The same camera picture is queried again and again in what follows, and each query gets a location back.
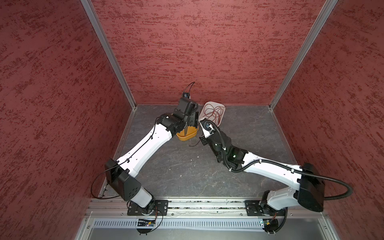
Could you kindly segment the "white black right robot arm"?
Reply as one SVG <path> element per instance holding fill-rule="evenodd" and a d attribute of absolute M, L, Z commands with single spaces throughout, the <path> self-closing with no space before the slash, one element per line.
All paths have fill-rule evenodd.
<path fill-rule="evenodd" d="M 264 215 L 295 206 L 322 212 L 325 183 L 311 164 L 289 165 L 257 156 L 232 145 L 232 140 L 220 130 L 203 130 L 201 142 L 209 145 L 219 163 L 232 173 L 261 175 L 286 185 L 276 191 L 265 191 L 258 209 Z"/>

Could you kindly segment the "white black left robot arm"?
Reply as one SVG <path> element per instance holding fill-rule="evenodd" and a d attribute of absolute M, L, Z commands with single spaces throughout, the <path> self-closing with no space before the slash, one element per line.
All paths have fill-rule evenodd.
<path fill-rule="evenodd" d="M 105 164 L 108 185 L 127 202 L 142 209 L 153 209 L 155 198 L 136 179 L 141 168 L 166 142 L 186 127 L 197 127 L 199 110 L 186 114 L 175 109 L 157 117 L 150 132 L 128 153 Z"/>

